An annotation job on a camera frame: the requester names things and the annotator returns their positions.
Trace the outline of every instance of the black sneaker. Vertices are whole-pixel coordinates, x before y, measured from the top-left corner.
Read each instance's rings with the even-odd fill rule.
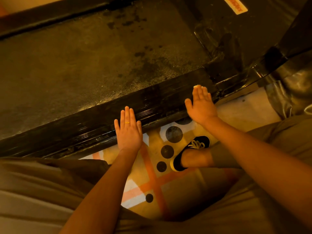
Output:
[[[195,137],[187,146],[182,149],[182,151],[175,157],[173,157],[170,161],[171,169],[175,172],[181,172],[187,168],[182,167],[181,165],[181,157],[182,153],[185,149],[204,149],[208,148],[210,145],[210,140],[207,136],[202,135]]]

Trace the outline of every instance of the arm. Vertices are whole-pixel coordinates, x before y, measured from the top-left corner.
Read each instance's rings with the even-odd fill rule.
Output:
[[[114,123],[119,154],[105,175],[73,212],[60,234],[114,231],[123,189],[142,145],[141,122],[136,122],[133,109],[125,107],[125,110],[121,111],[120,127],[118,120]]]
[[[194,87],[193,104],[185,105],[259,186],[312,229],[312,167],[223,122],[205,87]]]

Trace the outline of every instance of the polka dot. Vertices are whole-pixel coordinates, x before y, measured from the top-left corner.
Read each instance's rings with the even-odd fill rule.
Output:
[[[161,148],[160,153],[164,158],[172,158],[174,155],[174,149],[170,145],[165,145]]]
[[[177,143],[183,138],[183,132],[177,126],[170,126],[166,131],[166,138],[171,143]]]
[[[156,165],[156,168],[159,172],[163,173],[164,171],[166,171],[167,169],[167,164],[163,161],[159,162],[157,165]]]
[[[151,203],[154,200],[154,196],[152,194],[147,194],[145,200],[147,203]]]
[[[193,120],[189,116],[187,116],[185,118],[182,118],[182,119],[176,121],[176,123],[179,125],[187,125],[187,124],[191,123],[192,121]]]

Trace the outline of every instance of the orange label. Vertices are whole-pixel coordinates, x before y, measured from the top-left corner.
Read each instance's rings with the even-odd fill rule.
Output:
[[[236,15],[248,11],[248,9],[240,2],[240,0],[224,0],[235,12]]]

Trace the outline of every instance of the patterned floor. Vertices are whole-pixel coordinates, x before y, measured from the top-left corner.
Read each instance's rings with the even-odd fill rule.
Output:
[[[218,106],[218,114],[242,131],[280,121],[264,89]],[[208,136],[211,144],[217,142],[190,118],[144,134],[144,144],[127,179],[122,206],[148,218],[170,220],[225,193],[243,171],[203,168],[176,173],[170,168],[170,159],[200,135]],[[117,155],[116,145],[85,158],[103,159],[111,164]]]

